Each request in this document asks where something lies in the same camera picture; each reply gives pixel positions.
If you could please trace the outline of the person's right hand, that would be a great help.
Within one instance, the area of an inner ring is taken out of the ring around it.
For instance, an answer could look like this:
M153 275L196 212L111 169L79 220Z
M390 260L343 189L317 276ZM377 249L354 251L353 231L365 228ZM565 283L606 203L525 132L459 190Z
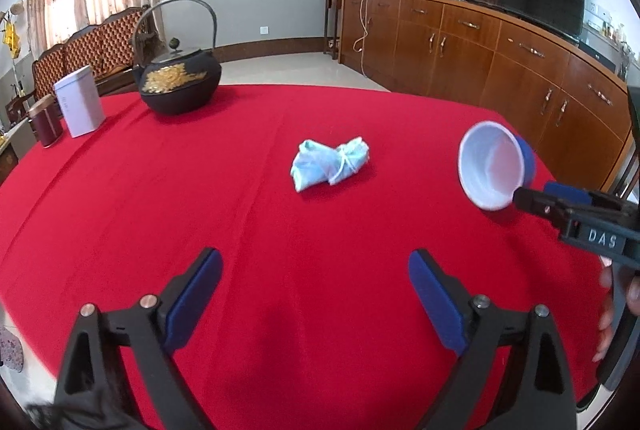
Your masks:
M610 291L613 286L613 273L612 265L606 266L600 275L600 285ZM629 311L638 316L640 314L640 282L638 277L635 277L626 290L626 305ZM599 320L599 343L597 345L597 352L593 355L593 363L597 363L604 358L608 347L611 345L614 335L613 329L614 320L614 303L613 295L610 291L608 296L603 302L603 311Z

